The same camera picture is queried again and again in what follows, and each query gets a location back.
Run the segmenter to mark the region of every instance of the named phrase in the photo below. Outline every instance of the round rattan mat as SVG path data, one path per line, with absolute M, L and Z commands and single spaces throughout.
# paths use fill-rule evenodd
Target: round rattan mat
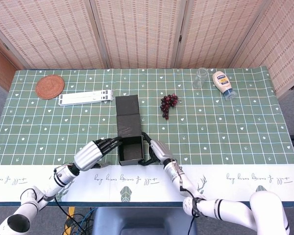
M 63 89 L 63 78 L 58 75 L 49 75 L 37 82 L 35 91 L 41 99 L 52 99 L 60 95 Z

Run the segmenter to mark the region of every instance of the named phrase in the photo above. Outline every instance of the bottle cap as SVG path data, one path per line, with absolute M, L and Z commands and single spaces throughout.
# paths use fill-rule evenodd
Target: bottle cap
M 232 99 L 234 97 L 237 97 L 237 93 L 235 91 L 233 91 L 232 88 L 230 88 L 229 90 L 226 90 L 223 93 L 223 95 L 224 95 L 225 100 L 230 100 L 230 99 Z

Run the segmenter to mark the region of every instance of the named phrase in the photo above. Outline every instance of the woven panel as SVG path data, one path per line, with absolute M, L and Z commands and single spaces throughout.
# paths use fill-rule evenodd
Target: woven panel
M 246 31 L 251 27 L 262 0 L 195 1 L 180 66 L 226 68 Z
M 277 92 L 294 79 L 294 1 L 274 0 L 236 58 L 234 67 L 266 65 Z
M 83 0 L 0 0 L 0 30 L 33 69 L 103 68 Z
M 16 68 L 0 52 L 0 86 L 6 91 L 10 89 L 15 71 Z
M 179 0 L 95 2 L 111 67 L 170 67 Z

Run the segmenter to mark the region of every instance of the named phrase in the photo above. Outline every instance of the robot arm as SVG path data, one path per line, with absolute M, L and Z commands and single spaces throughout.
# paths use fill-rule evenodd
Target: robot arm
M 26 189 L 21 195 L 21 206 L 0 224 L 0 235 L 26 234 L 38 211 L 53 200 L 63 187 L 79 175 L 80 171 L 99 168 L 100 165 L 96 162 L 121 145 L 120 140 L 120 137 L 116 137 L 89 142 L 74 156 L 74 163 L 59 166 L 54 170 L 53 177 L 49 178 L 43 190 L 37 187 Z
M 258 235 L 285 235 L 290 233 L 289 225 L 280 198 L 268 191 L 259 191 L 250 198 L 251 209 L 240 202 L 222 199 L 206 200 L 178 165 L 165 144 L 150 140 L 149 145 L 170 177 L 174 187 L 186 199 L 183 209 L 188 215 L 204 215 L 243 225 Z

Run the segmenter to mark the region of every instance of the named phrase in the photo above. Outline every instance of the blue cable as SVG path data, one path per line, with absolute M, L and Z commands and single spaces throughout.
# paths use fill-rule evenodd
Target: blue cable
M 88 216 L 91 212 L 93 212 L 93 211 L 95 211 L 95 210 L 97 210 L 97 208 L 93 208 L 92 210 L 90 210 L 90 211 L 84 216 L 82 222 L 80 222 L 80 224 L 79 224 L 81 227 L 82 227 L 82 224 L 84 223 L 85 219 L 87 218 L 87 216 Z

